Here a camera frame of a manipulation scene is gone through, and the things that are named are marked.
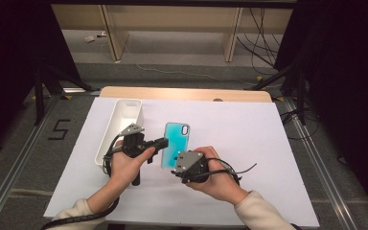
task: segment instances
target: sleeve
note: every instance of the sleeve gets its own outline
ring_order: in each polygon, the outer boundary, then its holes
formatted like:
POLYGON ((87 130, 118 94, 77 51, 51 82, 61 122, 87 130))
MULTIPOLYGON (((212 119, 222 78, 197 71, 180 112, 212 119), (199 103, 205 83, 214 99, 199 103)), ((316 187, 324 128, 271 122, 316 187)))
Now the sleeve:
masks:
POLYGON ((253 230, 295 230, 273 205, 255 191, 235 206, 235 212, 241 221, 253 230))
MULTIPOLYGON (((76 201, 72 208, 64 209, 59 212, 53 220, 66 219, 73 217, 80 217, 86 215, 92 215, 92 211, 88 206, 86 199, 79 199, 76 201)), ((94 229, 98 224, 102 223, 104 218, 93 219, 83 222, 67 223, 58 227, 50 228, 53 230, 91 230, 94 229)))

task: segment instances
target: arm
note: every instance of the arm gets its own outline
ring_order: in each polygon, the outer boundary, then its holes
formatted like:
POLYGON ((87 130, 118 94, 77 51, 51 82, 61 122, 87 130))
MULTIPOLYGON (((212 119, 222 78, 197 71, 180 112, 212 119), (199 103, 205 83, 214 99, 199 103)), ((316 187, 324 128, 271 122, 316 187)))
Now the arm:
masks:
MULTIPOLYGON (((135 179, 140 167, 153 153, 154 148, 145 150, 135 158, 130 158, 123 152, 114 153, 111 162, 112 175, 107 183, 88 199, 80 199, 73 208, 59 212, 54 220, 98 214, 105 211, 135 179)), ((103 218, 66 224, 53 229, 94 229, 102 221, 104 221, 103 218)))
MULTIPOLYGON (((219 158, 212 147, 198 148, 194 151, 204 153, 206 158, 219 158)), ((208 167, 210 171, 224 169, 220 162, 214 160, 208 162, 208 167)), ((240 187, 229 173, 212 174, 204 183, 188 183, 187 186, 215 199, 233 204, 238 217, 250 229, 294 229, 259 193, 249 193, 240 187)))

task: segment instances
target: smartphone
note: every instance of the smartphone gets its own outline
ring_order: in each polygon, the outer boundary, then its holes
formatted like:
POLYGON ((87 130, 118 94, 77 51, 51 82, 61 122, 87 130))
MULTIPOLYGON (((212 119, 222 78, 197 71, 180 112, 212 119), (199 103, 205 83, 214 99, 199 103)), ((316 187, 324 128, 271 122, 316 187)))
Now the smartphone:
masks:
POLYGON ((181 151, 187 150, 190 126, 182 123, 167 123, 164 137, 169 139, 169 146, 163 149, 161 168, 175 168, 176 157, 181 151))

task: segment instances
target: table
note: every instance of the table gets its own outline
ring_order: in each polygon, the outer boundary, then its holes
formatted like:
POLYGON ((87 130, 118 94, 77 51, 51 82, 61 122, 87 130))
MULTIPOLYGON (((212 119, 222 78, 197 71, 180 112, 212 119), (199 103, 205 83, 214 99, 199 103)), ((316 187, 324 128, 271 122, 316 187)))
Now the table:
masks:
MULTIPOLYGON (((288 221, 302 227, 319 226, 275 104, 265 92, 236 90, 106 87, 88 113, 45 217, 51 218, 77 198, 90 196, 106 182, 107 175, 95 165, 94 157, 117 100, 110 97, 126 96, 142 99, 145 139, 159 138, 166 121, 188 123, 192 126, 189 150, 211 143, 221 158, 238 171, 258 163, 243 175, 243 187, 260 191, 288 221), (216 98, 225 102, 211 102, 216 98), (241 135, 233 135, 228 126, 241 135)), ((170 172, 161 170, 160 157, 161 154, 156 155, 152 164, 141 168, 141 185, 130 186, 121 195, 119 206, 107 220, 150 225, 243 226, 232 205, 189 190, 170 172)))

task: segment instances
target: white plastic tray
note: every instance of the white plastic tray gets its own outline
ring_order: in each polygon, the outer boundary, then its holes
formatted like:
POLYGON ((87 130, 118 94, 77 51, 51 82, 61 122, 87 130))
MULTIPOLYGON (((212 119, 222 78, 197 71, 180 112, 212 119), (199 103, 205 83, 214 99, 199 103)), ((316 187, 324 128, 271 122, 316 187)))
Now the white plastic tray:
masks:
POLYGON ((95 164, 103 168, 103 158, 112 140, 130 124, 143 126, 142 102, 136 99, 120 99, 115 103, 112 115, 107 124, 103 140, 95 156, 95 164))

